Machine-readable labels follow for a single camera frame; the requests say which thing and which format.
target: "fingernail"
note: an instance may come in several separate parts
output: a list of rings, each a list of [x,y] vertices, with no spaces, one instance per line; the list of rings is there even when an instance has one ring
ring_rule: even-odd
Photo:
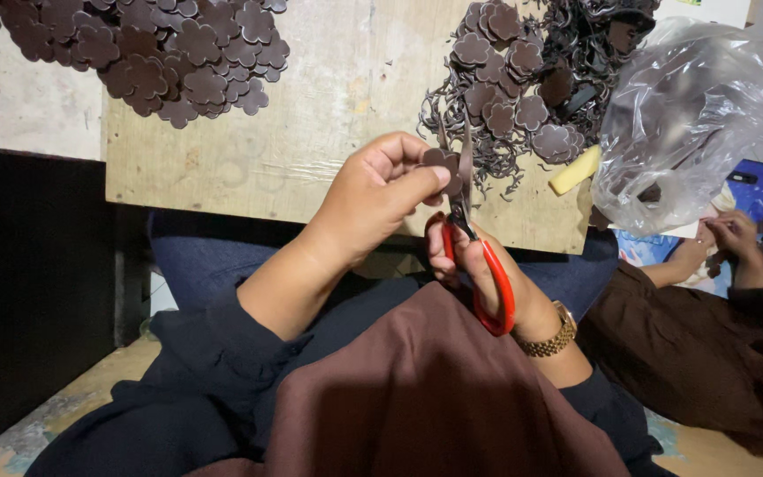
[[[434,170],[434,173],[438,175],[440,184],[444,186],[446,186],[446,184],[449,183],[449,179],[452,178],[452,175],[449,174],[449,169],[446,167],[434,166],[431,169]]]

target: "gold wristwatch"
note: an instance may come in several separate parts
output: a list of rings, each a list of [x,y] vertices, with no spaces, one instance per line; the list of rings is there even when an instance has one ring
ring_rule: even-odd
[[[576,339],[576,322],[573,321],[573,316],[570,314],[570,310],[563,303],[556,300],[552,304],[555,306],[555,310],[558,312],[558,317],[561,319],[561,330],[552,340],[541,341],[540,343],[529,343],[523,340],[517,340],[517,344],[520,345],[523,352],[531,357],[549,357],[557,355],[561,350],[565,349],[567,345]]]

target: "scissors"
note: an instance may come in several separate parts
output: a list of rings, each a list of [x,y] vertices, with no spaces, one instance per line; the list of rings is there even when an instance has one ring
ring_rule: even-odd
[[[452,152],[449,140],[446,137],[446,128],[443,126],[443,121],[439,121],[438,124],[438,143],[440,148]],[[482,244],[487,266],[490,267],[493,281],[499,290],[499,299],[502,303],[502,310],[500,312],[503,315],[494,318],[487,314],[482,308],[482,301],[479,298],[477,289],[473,290],[473,308],[476,312],[476,318],[482,322],[482,325],[493,336],[502,336],[510,333],[511,329],[514,328],[514,292],[511,289],[511,281],[508,279],[508,274],[505,272],[502,262],[493,253],[493,248],[491,248],[488,242],[480,239],[470,225],[470,211],[472,209],[470,192],[473,185],[473,138],[470,131],[469,118],[464,120],[464,146],[461,148],[461,158],[458,162],[458,177],[463,185],[460,192],[449,197],[450,213],[443,222],[443,249],[446,257],[454,261],[455,247],[453,237],[456,227],[467,234],[467,238],[470,239],[471,243],[479,242]]]

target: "clear plastic bag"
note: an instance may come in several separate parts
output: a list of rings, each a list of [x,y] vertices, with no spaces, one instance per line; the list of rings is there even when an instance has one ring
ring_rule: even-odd
[[[763,38],[665,19],[620,71],[593,202],[637,237],[687,225],[756,144],[763,145]]]

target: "brown fabric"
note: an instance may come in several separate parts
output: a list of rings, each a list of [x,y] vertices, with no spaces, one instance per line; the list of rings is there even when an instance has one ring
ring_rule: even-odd
[[[628,475],[511,337],[495,339],[439,284],[349,346],[290,374],[262,467],[191,475]]]
[[[679,423],[763,435],[763,289],[657,289],[620,261],[577,341],[613,382]]]

